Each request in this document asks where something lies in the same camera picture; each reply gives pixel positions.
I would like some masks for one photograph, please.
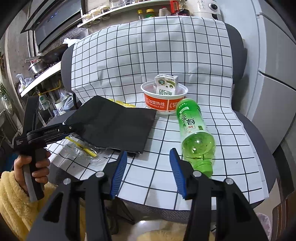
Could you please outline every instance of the black pouch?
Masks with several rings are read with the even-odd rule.
[[[101,96],[94,96],[75,111],[66,125],[80,123],[77,138],[99,148],[143,153],[156,110],[126,108]]]

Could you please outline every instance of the green tea bottle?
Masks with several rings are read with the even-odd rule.
[[[179,121],[182,153],[194,170],[210,177],[216,150],[215,139],[203,122],[200,107],[192,99],[181,100],[176,107]]]

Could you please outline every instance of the white shelf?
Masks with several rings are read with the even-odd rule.
[[[27,94],[31,89],[39,85],[42,81],[46,80],[50,76],[54,75],[55,73],[59,72],[61,70],[61,61],[56,63],[54,66],[51,66],[47,70],[45,70],[41,75],[39,75],[32,83],[30,83],[26,89],[23,90],[23,92],[20,94],[21,97],[23,97],[25,94]]]
[[[85,28],[84,26],[98,18],[101,18],[103,17],[104,15],[107,15],[107,14],[110,14],[111,15],[115,15],[115,14],[118,14],[118,13],[121,13],[121,12],[125,12],[125,11],[129,11],[129,10],[133,10],[133,9],[138,9],[138,8],[141,8],[141,7],[146,7],[146,6],[152,6],[152,5],[163,5],[163,4],[169,4],[170,1],[168,0],[147,0],[147,1],[142,1],[142,2],[136,2],[136,3],[132,3],[132,4],[129,4],[129,5],[125,5],[125,6],[122,6],[122,7],[118,7],[118,8],[115,8],[115,9],[112,9],[108,12],[105,12],[105,13],[102,13],[100,15],[97,15],[93,18],[91,18],[90,20],[87,20],[79,25],[77,25],[77,28]]]

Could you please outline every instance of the white grid cloth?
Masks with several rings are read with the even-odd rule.
[[[231,109],[232,56],[223,22],[187,16],[148,18],[110,26],[75,44],[72,90],[84,103],[95,95],[145,107],[142,83],[157,74],[174,74],[198,102],[216,141],[213,179],[232,178],[250,203],[268,197],[267,184],[255,148]],[[181,155],[176,115],[157,115],[144,153],[128,158],[118,196],[171,210],[190,210],[177,192],[169,151]],[[87,179],[114,161],[95,166],[73,158],[60,142],[51,144],[51,161],[78,179]],[[212,209],[216,209],[212,199]]]

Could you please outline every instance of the person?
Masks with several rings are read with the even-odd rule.
[[[47,202],[49,196],[55,190],[55,186],[48,182],[48,166],[50,165],[50,152],[46,152],[46,158],[36,163],[39,170],[32,176],[39,183],[44,183],[44,198],[31,203],[29,201],[22,167],[32,161],[30,156],[19,156],[14,161],[14,171],[3,172],[0,179],[0,214],[15,236],[25,241],[39,211]],[[80,237],[85,240],[85,210],[80,208]]]

